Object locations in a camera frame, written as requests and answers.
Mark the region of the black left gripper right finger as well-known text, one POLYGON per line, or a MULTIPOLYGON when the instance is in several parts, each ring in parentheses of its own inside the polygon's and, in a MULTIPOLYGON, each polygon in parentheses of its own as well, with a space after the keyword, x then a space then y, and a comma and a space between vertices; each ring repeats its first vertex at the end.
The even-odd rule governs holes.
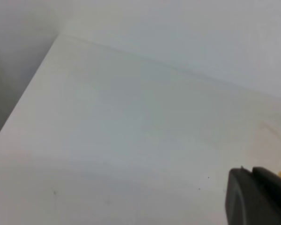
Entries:
POLYGON ((272 198, 281 199, 281 178, 278 175, 263 167, 254 167, 252 174, 272 198))

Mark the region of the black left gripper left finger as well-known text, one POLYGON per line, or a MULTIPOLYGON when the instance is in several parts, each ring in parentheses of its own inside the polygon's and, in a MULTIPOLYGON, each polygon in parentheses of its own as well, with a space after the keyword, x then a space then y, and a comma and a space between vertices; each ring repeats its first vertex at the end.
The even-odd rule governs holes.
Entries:
POLYGON ((229 171, 225 211, 229 225, 281 225, 281 199, 272 198, 252 171, 229 171))

